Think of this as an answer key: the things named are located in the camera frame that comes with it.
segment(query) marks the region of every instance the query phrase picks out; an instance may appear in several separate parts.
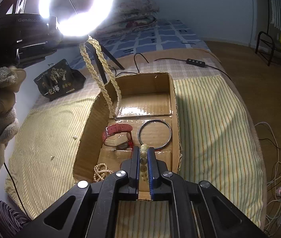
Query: tripod leg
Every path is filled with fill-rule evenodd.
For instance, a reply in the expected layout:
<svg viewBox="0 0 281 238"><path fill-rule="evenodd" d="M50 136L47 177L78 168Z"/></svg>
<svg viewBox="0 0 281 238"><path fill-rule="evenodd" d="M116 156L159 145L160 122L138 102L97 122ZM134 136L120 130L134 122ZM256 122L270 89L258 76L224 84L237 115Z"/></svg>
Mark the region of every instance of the tripod leg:
<svg viewBox="0 0 281 238"><path fill-rule="evenodd" d="M119 63L119 61L117 61L115 59L115 57L105 48L103 47L101 44L101 49L102 51L121 69L121 70L124 70L125 68Z"/></svg>

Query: cardboard box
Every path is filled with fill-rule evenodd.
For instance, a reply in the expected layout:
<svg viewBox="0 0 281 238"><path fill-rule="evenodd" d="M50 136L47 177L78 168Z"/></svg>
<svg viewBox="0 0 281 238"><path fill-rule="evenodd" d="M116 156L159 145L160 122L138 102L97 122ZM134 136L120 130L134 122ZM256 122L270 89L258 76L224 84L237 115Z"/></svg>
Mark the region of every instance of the cardboard box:
<svg viewBox="0 0 281 238"><path fill-rule="evenodd" d="M162 150L156 152L159 160L166 162L168 169L178 172L181 164L179 127L176 97L173 81L168 73L147 73L122 76L116 79L121 93L121 109L117 120L109 119L109 110L102 93L99 94L86 122L80 146L73 167L76 180L93 182L94 166L105 163L112 171L120 169L120 164L130 158L131 150L116 150L102 143L105 128L115 123L127 123L133 127L132 138L135 146L140 146L137 133L142 124L151 119L166 121L172 128L172 140ZM117 96L111 83L106 89L116 104ZM159 147L167 142L169 129L162 123L150 123L144 127L141 140L151 147ZM149 200L148 184L140 182L139 198Z"/></svg>

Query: watch face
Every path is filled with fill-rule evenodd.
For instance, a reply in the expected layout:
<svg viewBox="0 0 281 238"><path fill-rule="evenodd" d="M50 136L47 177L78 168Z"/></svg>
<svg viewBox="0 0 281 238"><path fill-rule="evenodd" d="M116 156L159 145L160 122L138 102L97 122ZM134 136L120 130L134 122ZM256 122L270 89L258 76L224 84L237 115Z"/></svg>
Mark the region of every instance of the watch face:
<svg viewBox="0 0 281 238"><path fill-rule="evenodd" d="M117 150L120 150L120 149L127 149L128 148L128 142L124 142L124 143L122 143L122 144L119 144L119 145L117 145L116 146L116 149Z"/></svg>

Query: screw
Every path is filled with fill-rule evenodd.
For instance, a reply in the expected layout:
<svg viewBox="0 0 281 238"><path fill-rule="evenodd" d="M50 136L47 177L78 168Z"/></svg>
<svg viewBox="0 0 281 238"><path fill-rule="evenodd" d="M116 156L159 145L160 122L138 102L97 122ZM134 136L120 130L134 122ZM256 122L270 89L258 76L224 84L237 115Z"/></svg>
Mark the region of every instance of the screw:
<svg viewBox="0 0 281 238"><path fill-rule="evenodd" d="M200 186L201 186L202 188L209 188L209 187L210 187L210 183L209 183L208 181L202 181L202 182L200 183Z"/></svg>
<svg viewBox="0 0 281 238"><path fill-rule="evenodd" d="M165 171L165 172L162 173L162 175L165 176L165 177L171 177L173 175L173 172Z"/></svg>
<svg viewBox="0 0 281 238"><path fill-rule="evenodd" d="M78 185L79 188L83 189L83 188L88 187L89 183L87 181L79 181L77 183L77 185Z"/></svg>
<svg viewBox="0 0 281 238"><path fill-rule="evenodd" d="M118 170L116 172L116 176L118 176L118 177L123 177L125 175L126 175L126 172L124 170Z"/></svg>

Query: metal bangle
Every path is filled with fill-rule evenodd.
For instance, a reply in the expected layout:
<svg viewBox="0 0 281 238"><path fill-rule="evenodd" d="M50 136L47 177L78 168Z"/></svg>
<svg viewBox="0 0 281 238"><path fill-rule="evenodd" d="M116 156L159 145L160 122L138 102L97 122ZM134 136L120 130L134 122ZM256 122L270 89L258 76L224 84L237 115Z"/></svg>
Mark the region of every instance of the metal bangle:
<svg viewBox="0 0 281 238"><path fill-rule="evenodd" d="M161 147L154 148L155 150L163 149L163 148L166 147L166 146L169 144L169 142L171 141L172 130L171 130L171 127L170 127L170 125L169 125L168 123L166 123L165 121L160 120L160 119L149 120L149 121L145 122L145 123L140 127L140 129L139 129L139 131L138 131L138 140L139 140L139 143L140 143L141 145L143 145L143 142L140 140L140 133L141 133L141 131L143 130L143 128L144 128L148 123L151 123L151 122L161 122L161 123L167 125L168 128L169 128L170 136L169 136L169 139L168 139L167 143L164 144L164 145L162 145Z"/></svg>

